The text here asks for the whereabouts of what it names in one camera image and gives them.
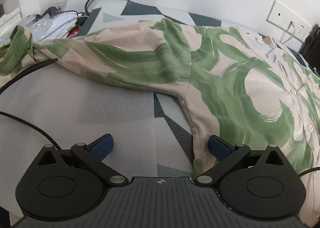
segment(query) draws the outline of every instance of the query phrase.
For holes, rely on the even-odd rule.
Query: light blue triangle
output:
[[[103,13],[103,23],[106,23],[106,22],[112,22],[112,21],[121,21],[123,19],[119,18],[119,17],[116,17],[116,16],[113,16],[113,15],[110,15],[110,14],[107,14],[107,13]]]

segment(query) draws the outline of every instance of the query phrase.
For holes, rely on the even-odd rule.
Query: ribbed black surface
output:
[[[15,227],[306,228],[295,217],[275,222],[242,217],[226,207],[214,190],[198,187],[187,177],[136,177],[128,186],[111,188],[100,205],[81,217],[62,222],[27,217]]]

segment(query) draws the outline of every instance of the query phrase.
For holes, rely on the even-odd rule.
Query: plastic packaging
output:
[[[36,21],[31,28],[33,41],[38,42],[42,36],[46,35],[52,24],[52,19],[48,14]]]
[[[64,11],[67,5],[68,0],[50,0],[50,7],[54,6],[56,7],[59,11]]]

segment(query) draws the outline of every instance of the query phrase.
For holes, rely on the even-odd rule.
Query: white foam sheet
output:
[[[22,78],[0,98],[0,110],[46,131],[62,149],[105,133],[115,140],[103,161],[132,176],[156,176],[153,93],[119,88],[50,65]],[[0,206],[22,216],[15,188],[48,140],[0,116]]]

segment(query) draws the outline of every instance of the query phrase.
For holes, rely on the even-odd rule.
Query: white cable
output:
[[[82,15],[82,16],[79,16],[79,17],[76,17],[76,18],[72,18],[72,19],[64,22],[64,23],[61,24],[59,27],[57,27],[56,29],[54,29],[53,31],[51,31],[49,34],[43,36],[38,42],[43,41],[44,39],[46,39],[47,37],[49,37],[52,33],[56,32],[58,29],[62,28],[64,25],[70,23],[70,22],[73,21],[74,19],[79,19],[79,18],[82,18],[82,17],[88,17],[88,16],[87,16],[87,15]]]
[[[292,39],[292,38],[293,38],[294,33],[296,32],[296,27],[294,26],[293,21],[291,21],[291,22],[290,22],[289,28],[290,28],[290,26],[291,26],[291,25],[293,26],[293,33],[292,33],[291,37],[290,37],[290,38],[288,38],[285,42],[282,42],[281,44],[285,44],[285,43],[287,43],[290,39]]]

